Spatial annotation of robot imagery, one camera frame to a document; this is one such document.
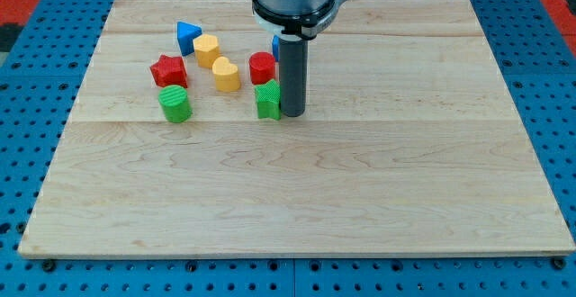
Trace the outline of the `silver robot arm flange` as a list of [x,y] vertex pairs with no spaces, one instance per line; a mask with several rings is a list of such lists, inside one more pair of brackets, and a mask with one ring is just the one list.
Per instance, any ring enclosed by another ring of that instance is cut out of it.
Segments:
[[251,0],[256,23],[284,41],[311,41],[346,0]]

